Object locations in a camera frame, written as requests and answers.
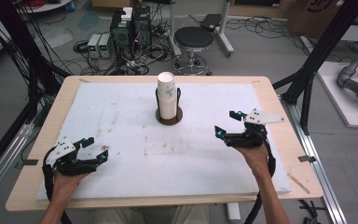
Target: table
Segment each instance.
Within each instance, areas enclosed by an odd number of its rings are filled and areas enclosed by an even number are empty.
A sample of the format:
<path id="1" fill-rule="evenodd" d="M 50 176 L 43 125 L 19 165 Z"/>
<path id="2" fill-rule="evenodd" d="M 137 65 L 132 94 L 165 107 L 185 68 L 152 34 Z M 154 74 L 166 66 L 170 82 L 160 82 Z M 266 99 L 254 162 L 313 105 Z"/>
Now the table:
<path id="1" fill-rule="evenodd" d="M 176 77 L 180 83 L 243 83 L 252 84 L 257 98 L 264 110 L 272 114 L 284 115 L 281 103 L 266 77 Z M 156 83 L 157 77 L 68 77 L 52 106 L 50 113 L 37 137 L 29 159 L 39 160 L 36 166 L 25 166 L 7 200 L 7 210 L 27 211 L 46 209 L 47 201 L 35 199 L 43 179 L 41 161 L 46 152 L 54 146 L 60 128 L 65 120 L 79 85 L 83 82 L 114 82 L 114 83 Z M 275 146 L 289 176 L 292 191 L 279 195 L 281 199 L 305 199 L 321 197 L 323 192 L 307 162 L 300 162 L 297 157 L 305 153 L 299 144 L 296 134 L 288 118 L 286 122 L 270 125 L 269 132 L 274 137 Z M 119 199 L 90 199 L 72 200 L 68 208 L 98 208 L 120 206 L 152 206 L 194 203 L 231 203 L 252 201 L 255 196 L 245 195 L 212 195 L 194 197 L 149 197 L 149 198 L 119 198 Z"/>

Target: forearm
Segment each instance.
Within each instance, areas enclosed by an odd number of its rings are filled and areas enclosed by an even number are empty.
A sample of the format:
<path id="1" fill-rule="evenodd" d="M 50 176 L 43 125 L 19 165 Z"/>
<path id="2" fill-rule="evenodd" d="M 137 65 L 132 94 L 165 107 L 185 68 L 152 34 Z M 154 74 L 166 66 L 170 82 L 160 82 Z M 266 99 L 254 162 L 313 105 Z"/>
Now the forearm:
<path id="1" fill-rule="evenodd" d="M 43 215 L 40 224 L 52 224 L 59 223 L 62 213 L 66 208 L 67 203 L 65 202 L 51 202 L 48 205 L 46 213 Z"/>
<path id="2" fill-rule="evenodd" d="M 282 208 L 269 174 L 259 174 L 255 177 L 257 185 L 260 188 L 260 195 L 267 223 L 290 223 L 289 218 Z"/>

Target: metal frame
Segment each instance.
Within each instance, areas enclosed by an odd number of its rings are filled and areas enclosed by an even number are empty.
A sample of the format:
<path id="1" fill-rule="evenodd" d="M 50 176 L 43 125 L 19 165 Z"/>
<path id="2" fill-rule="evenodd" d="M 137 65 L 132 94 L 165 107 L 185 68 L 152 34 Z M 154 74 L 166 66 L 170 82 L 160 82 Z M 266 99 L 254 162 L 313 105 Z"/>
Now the metal frame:
<path id="1" fill-rule="evenodd" d="M 336 224 L 344 224 L 347 223 L 344 214 L 339 206 L 336 194 L 333 191 L 333 188 L 327 178 L 326 172 L 322 166 L 321 160 L 318 156 L 315 146 L 310 139 L 310 136 L 304 132 L 300 122 L 300 112 L 296 105 L 287 105 L 289 115 L 293 119 L 293 126 L 297 133 L 298 139 L 300 140 L 304 151 L 310 157 L 314 157 L 316 161 L 312 162 L 310 166 L 312 167 L 313 171 L 315 172 L 316 176 L 321 183 L 322 189 L 324 190 L 324 202 L 327 207 L 327 211 L 333 221 Z"/>
<path id="2" fill-rule="evenodd" d="M 170 44 L 171 44 L 171 48 L 173 50 L 173 54 L 175 56 L 181 55 L 182 51 L 174 44 L 173 41 L 173 35 L 175 34 L 175 0 L 171 0 L 170 2 L 170 7 L 171 7 L 171 22 L 170 22 L 170 26 L 171 26 L 171 30 L 168 30 L 168 37 L 170 38 Z"/>
<path id="3" fill-rule="evenodd" d="M 227 15 L 228 15 L 230 4 L 231 4 L 231 0 L 226 0 L 225 4 L 223 6 L 223 17 L 222 17 L 222 21 L 220 22 L 220 27 L 214 28 L 215 31 L 217 32 L 217 37 L 220 39 L 220 41 L 222 42 L 223 46 L 226 49 L 228 57 L 231 56 L 232 53 L 234 53 L 234 48 L 232 48 L 231 44 L 229 43 L 229 41 L 225 35 Z"/>
<path id="4" fill-rule="evenodd" d="M 276 90 L 286 84 L 292 83 L 288 91 L 282 95 L 282 100 L 289 105 L 295 105 L 298 97 L 304 92 L 300 125 L 305 134 L 309 134 L 308 118 L 313 79 L 330 52 L 354 22 L 357 15 L 358 0 L 345 1 L 303 66 L 291 76 L 272 85 Z"/>
<path id="5" fill-rule="evenodd" d="M 37 113 L 43 109 L 41 103 L 38 104 Z M 0 182 L 4 178 L 8 169 L 13 165 L 14 160 L 19 156 L 25 144 L 28 142 L 29 137 L 34 131 L 34 124 L 37 117 L 33 118 L 31 122 L 23 123 L 17 131 L 12 141 L 8 144 L 3 156 L 0 157 Z"/>
<path id="6" fill-rule="evenodd" d="M 188 54 L 176 56 L 172 65 L 173 69 L 182 75 L 200 75 L 209 72 L 206 61 L 201 56 L 194 54 L 193 51 L 190 51 Z"/>

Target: person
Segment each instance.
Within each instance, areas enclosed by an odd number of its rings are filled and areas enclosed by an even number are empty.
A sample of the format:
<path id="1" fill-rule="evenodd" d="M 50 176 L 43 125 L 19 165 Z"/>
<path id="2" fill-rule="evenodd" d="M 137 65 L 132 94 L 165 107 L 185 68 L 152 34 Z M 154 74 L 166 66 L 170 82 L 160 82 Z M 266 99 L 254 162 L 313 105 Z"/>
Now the person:
<path id="1" fill-rule="evenodd" d="M 269 174 L 268 168 L 268 152 L 264 145 L 257 148 L 244 148 L 236 147 L 240 154 L 243 155 L 249 167 L 252 170 L 255 180 L 260 189 L 260 195 L 263 202 L 264 213 L 266 217 L 266 222 L 268 224 L 287 224 L 290 223 L 288 216 L 286 215 L 281 202 L 278 198 L 278 194 L 275 191 L 275 188 L 272 183 L 272 179 Z M 71 196 L 76 190 L 79 181 L 83 179 L 87 174 L 84 175 L 75 175 L 75 176 L 65 176 L 61 175 L 59 172 L 56 172 L 54 175 L 54 190 L 51 198 L 51 202 L 48 205 L 48 209 L 43 215 L 40 224 L 51 224 L 59 223 L 61 215 L 71 201 Z M 181 206 L 179 207 L 179 215 L 182 215 L 181 212 L 185 212 L 186 215 L 196 215 L 196 217 L 206 217 L 208 214 L 205 212 L 205 206 L 197 207 L 195 210 L 192 210 L 193 207 L 190 206 Z M 176 223 L 185 223 L 183 219 L 177 219 Z"/>

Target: cup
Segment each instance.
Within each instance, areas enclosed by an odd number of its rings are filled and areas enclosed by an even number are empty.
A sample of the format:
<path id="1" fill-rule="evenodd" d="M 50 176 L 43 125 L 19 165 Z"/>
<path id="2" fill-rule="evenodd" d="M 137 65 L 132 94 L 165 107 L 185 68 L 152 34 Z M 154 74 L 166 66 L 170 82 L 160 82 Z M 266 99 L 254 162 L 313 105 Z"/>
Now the cup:
<path id="1" fill-rule="evenodd" d="M 177 97 L 171 100 L 158 99 L 159 115 L 162 119 L 173 119 L 176 117 Z"/>
<path id="2" fill-rule="evenodd" d="M 158 75 L 158 98 L 161 100 L 172 100 L 176 98 L 177 91 L 173 74 L 163 72 Z"/>

